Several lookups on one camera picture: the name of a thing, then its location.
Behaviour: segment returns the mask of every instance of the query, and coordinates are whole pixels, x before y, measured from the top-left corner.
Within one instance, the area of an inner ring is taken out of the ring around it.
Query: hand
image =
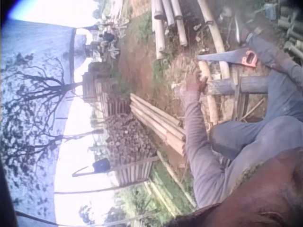
[[[282,63],[290,59],[289,55],[282,50],[277,51],[276,56],[274,56],[275,63],[271,65],[271,68],[277,70],[278,72],[285,73],[282,67]]]
[[[201,71],[196,67],[193,72],[186,78],[186,91],[204,92],[208,77],[201,78]]]

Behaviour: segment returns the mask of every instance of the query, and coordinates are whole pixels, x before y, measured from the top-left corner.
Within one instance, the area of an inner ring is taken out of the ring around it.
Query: white sky
[[[31,22],[83,27],[95,24],[96,19],[92,17],[92,12],[96,8],[97,5],[93,0],[24,0],[11,11],[9,17]],[[82,75],[87,71],[90,61],[91,59],[86,59],[84,64],[74,72],[75,82],[82,80]],[[76,93],[81,95],[82,87],[78,87]],[[92,130],[89,123],[90,115],[89,104],[84,103],[80,98],[75,98],[70,108],[64,134],[73,135]],[[54,182],[55,191],[88,191],[111,186],[105,175],[71,177],[73,172],[91,165],[94,161],[92,152],[87,151],[93,142],[92,136],[87,136],[61,145]],[[103,217],[98,214],[107,213],[114,205],[113,195],[113,191],[83,195],[56,195],[54,197],[56,221],[66,225],[83,225],[78,213],[79,208],[91,202],[96,224],[103,223]]]

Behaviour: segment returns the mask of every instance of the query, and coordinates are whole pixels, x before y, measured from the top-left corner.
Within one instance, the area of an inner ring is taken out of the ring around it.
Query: bamboo log pile
[[[146,126],[181,156],[185,155],[185,130],[181,122],[135,94],[131,94],[131,111]]]
[[[109,138],[109,162],[112,168],[146,160],[156,155],[156,147],[133,114],[108,117],[106,125]],[[141,162],[115,171],[119,185],[149,178],[152,161]]]
[[[163,20],[167,19],[169,28],[177,24],[181,46],[187,46],[187,37],[183,16],[178,0],[151,0],[152,31],[155,32],[156,58],[163,59],[165,53],[165,27]]]

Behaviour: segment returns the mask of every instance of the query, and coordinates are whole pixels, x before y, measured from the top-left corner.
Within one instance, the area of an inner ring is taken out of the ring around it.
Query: hand saw
[[[241,48],[223,53],[198,55],[198,59],[201,61],[226,61],[254,68],[258,61],[256,53],[250,51],[248,48]]]

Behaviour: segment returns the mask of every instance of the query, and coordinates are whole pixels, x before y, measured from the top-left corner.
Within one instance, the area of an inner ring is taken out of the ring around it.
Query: stacked bamboo
[[[138,162],[156,155],[156,147],[144,128],[132,114],[110,116],[107,119],[107,148],[111,167]],[[119,185],[146,180],[152,161],[116,171]]]
[[[151,0],[152,31],[155,32],[156,57],[163,59],[165,52],[165,34],[163,20],[166,17],[168,27],[177,21],[179,40],[181,46],[187,46],[183,16],[178,0]]]
[[[185,130],[181,122],[140,97],[131,94],[132,113],[151,128],[167,145],[185,155]]]

